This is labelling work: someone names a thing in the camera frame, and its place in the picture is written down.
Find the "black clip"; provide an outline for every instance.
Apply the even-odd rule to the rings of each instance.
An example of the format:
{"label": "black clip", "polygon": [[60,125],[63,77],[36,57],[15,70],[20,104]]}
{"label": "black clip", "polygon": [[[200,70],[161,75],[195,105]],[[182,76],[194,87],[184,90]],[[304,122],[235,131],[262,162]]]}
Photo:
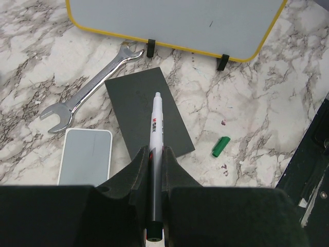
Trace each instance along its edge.
{"label": "black clip", "polygon": [[217,58],[217,70],[223,71],[226,67],[226,64],[229,60],[230,56],[223,54],[221,58]]}
{"label": "black clip", "polygon": [[155,49],[155,40],[149,40],[148,41],[148,51],[146,53],[146,56],[148,58],[152,58],[154,56],[154,49]]}

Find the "scratched black surface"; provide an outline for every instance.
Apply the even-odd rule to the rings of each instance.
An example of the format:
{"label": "scratched black surface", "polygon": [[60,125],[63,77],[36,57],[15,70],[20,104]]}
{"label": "scratched black surface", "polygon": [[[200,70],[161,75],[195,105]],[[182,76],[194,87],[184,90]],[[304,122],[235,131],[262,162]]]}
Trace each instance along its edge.
{"label": "scratched black surface", "polygon": [[176,157],[195,150],[160,68],[106,81],[106,88],[130,158],[150,143],[153,98],[161,93],[164,145]]}

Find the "wrench handle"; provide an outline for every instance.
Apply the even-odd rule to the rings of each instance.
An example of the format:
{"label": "wrench handle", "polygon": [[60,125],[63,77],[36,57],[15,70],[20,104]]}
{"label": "wrench handle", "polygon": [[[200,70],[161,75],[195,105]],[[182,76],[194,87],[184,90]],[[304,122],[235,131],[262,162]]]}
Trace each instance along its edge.
{"label": "wrench handle", "polygon": [[65,104],[69,107],[72,114],[103,84],[105,80],[111,77],[122,65],[129,59],[118,54],[104,69],[83,86],[76,94],[72,96]]}

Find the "white marker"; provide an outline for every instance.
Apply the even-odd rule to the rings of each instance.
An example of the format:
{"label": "white marker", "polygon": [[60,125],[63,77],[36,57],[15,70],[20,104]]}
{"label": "white marker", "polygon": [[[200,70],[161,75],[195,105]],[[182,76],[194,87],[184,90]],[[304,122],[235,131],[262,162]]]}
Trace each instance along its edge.
{"label": "white marker", "polygon": [[153,112],[150,134],[151,162],[151,208],[150,221],[147,226],[147,240],[157,242],[162,239],[162,152],[163,152],[163,113],[162,98],[156,93],[153,100]]}

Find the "marble surface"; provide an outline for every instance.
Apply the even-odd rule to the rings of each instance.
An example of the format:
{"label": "marble surface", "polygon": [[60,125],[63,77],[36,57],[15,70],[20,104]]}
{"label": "marble surface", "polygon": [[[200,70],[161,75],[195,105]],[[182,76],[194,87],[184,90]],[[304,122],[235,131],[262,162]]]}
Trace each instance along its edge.
{"label": "marble surface", "polygon": [[[64,134],[47,133],[59,119],[39,114],[87,83],[122,40],[79,30],[64,0],[3,0],[0,13],[0,183],[55,184]],[[178,161],[202,185],[274,187],[329,91],[328,32],[324,9],[289,1],[249,63],[217,72],[214,58],[157,47],[118,76],[162,69],[195,145]],[[111,176],[130,162],[105,86],[73,126],[112,131]],[[232,141],[214,159],[221,136]]]}

